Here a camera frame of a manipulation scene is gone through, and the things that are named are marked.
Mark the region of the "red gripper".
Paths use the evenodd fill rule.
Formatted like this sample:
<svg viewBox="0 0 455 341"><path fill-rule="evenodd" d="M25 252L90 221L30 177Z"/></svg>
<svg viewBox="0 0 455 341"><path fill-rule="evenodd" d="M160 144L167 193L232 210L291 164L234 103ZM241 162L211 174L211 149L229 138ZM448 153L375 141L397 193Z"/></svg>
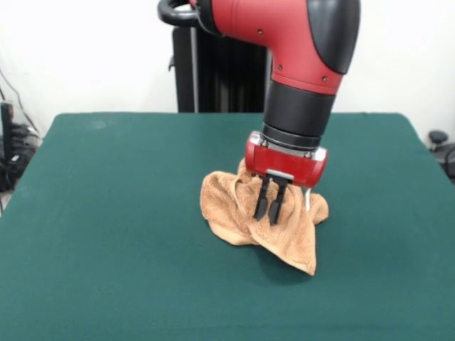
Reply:
<svg viewBox="0 0 455 341"><path fill-rule="evenodd" d="M245 167L262 178L253 217L261 220L267 212L267 191L271 175L289 180L302 188L314 188L321 179L328 159L328 151L318 147L314 151L298 151L268 142L258 131L251 132L245 148ZM278 223L287 185L278 187L277 196L269 208L269 222Z"/></svg>

